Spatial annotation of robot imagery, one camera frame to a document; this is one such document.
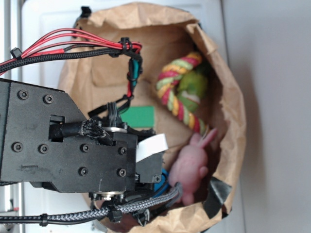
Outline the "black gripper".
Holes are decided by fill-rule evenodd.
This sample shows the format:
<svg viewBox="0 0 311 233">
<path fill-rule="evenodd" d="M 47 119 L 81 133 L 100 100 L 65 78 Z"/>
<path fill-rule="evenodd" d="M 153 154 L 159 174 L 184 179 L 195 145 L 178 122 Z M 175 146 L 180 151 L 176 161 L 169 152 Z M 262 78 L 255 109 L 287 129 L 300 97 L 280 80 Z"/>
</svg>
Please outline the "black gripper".
<svg viewBox="0 0 311 233">
<path fill-rule="evenodd" d="M 131 214 L 149 218 L 169 207 L 169 195 L 154 197 L 154 184 L 161 181 L 163 154 L 167 150 L 165 135 L 153 129 L 137 131 L 124 122 L 109 123 L 113 138 L 106 173 L 108 218 Z"/>
</svg>

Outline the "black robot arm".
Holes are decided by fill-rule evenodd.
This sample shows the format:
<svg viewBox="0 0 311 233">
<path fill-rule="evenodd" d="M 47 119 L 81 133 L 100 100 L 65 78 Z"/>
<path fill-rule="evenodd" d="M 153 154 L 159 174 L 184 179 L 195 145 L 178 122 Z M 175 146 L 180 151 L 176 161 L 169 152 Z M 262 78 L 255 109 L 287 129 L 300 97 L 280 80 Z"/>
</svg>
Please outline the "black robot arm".
<svg viewBox="0 0 311 233">
<path fill-rule="evenodd" d="M 79 224 L 107 216 L 139 214 L 172 194 L 154 189 L 162 181 L 165 146 L 140 159 L 153 130 L 136 131 L 122 121 L 114 102 L 86 118 L 60 90 L 2 79 L 0 82 L 0 184 L 29 182 L 59 193 L 107 199 L 100 209 L 39 216 L 2 216 L 1 223 Z"/>
</svg>

